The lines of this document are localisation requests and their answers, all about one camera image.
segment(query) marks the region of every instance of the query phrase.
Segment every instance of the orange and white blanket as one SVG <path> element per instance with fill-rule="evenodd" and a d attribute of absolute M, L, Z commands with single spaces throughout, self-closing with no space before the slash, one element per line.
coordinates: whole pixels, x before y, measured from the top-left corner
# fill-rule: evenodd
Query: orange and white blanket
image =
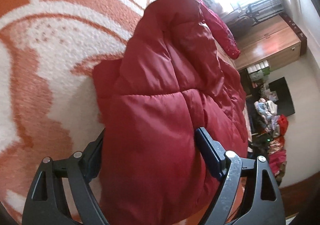
<path fill-rule="evenodd" d="M 41 160 L 82 151 L 103 129 L 91 70 L 123 56 L 153 1 L 0 0 L 0 201 L 16 221 Z"/>

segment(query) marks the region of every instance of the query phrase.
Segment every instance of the red puffer jacket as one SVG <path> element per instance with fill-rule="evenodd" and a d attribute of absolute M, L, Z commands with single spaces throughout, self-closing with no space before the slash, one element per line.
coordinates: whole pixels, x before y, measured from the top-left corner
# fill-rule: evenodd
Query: red puffer jacket
<path fill-rule="evenodd" d="M 212 200 L 219 184 L 195 148 L 198 127 L 247 154 L 239 74 L 203 23 L 196 0 L 157 0 L 123 59 L 94 68 L 106 127 L 100 203 L 111 225 L 172 225 Z"/>

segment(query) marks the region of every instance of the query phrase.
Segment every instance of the wooden furniture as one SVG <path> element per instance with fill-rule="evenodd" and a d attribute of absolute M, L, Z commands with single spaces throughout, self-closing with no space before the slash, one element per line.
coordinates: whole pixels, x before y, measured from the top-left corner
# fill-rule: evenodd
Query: wooden furniture
<path fill-rule="evenodd" d="M 295 32 L 301 41 L 300 56 L 307 52 L 307 37 L 301 31 L 301 29 L 296 25 L 296 23 L 284 12 L 279 14 L 282 19 L 288 24 L 289 27 Z"/>
<path fill-rule="evenodd" d="M 299 59 L 301 41 L 281 16 L 272 17 L 256 26 L 237 41 L 241 55 L 235 60 L 242 70 L 268 60 L 271 70 Z"/>

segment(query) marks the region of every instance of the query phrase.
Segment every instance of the clothing pile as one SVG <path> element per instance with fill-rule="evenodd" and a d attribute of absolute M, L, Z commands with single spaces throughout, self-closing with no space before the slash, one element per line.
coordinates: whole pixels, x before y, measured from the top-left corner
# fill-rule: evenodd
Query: clothing pile
<path fill-rule="evenodd" d="M 268 134 L 268 159 L 269 165 L 276 177 L 278 184 L 281 183 L 287 164 L 286 150 L 284 149 L 284 135 L 288 129 L 288 120 L 284 115 L 277 115 L 277 105 L 271 100 L 261 98 L 254 104 L 259 123 L 263 129 L 261 133 Z"/>

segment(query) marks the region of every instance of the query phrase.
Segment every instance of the wooden dresser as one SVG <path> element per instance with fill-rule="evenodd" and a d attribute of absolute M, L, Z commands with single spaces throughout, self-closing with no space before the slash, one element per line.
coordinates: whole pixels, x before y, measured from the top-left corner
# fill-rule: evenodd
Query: wooden dresser
<path fill-rule="evenodd" d="M 277 15 L 256 26 L 237 40 L 241 55 L 235 60 L 242 70 L 268 60 L 270 69 L 276 70 L 299 59 L 301 41 L 291 27 Z"/>

